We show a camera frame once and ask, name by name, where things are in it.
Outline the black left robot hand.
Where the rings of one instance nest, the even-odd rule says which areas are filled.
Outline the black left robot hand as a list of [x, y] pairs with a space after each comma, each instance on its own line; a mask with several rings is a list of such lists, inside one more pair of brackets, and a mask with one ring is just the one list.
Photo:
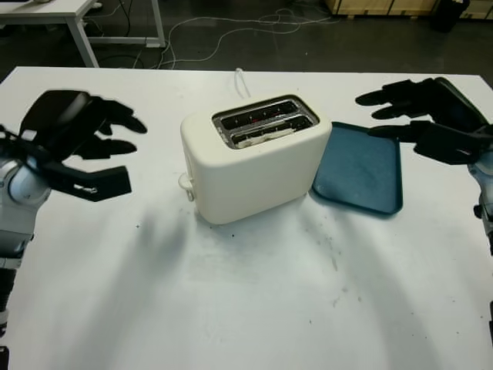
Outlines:
[[144, 134], [146, 126], [133, 109], [85, 91], [52, 89], [32, 104], [22, 120], [19, 135], [62, 162], [70, 156], [103, 160], [136, 152], [136, 146], [111, 138], [112, 128], [122, 126]]

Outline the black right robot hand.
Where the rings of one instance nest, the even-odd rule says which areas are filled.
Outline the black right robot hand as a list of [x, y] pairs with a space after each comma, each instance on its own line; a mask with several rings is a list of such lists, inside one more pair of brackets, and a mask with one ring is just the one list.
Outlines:
[[449, 165], [473, 164], [492, 150], [492, 125], [451, 82], [442, 77], [404, 80], [355, 99], [361, 106], [380, 106], [374, 119], [406, 116], [407, 125], [369, 129], [370, 136], [413, 143], [414, 151]]

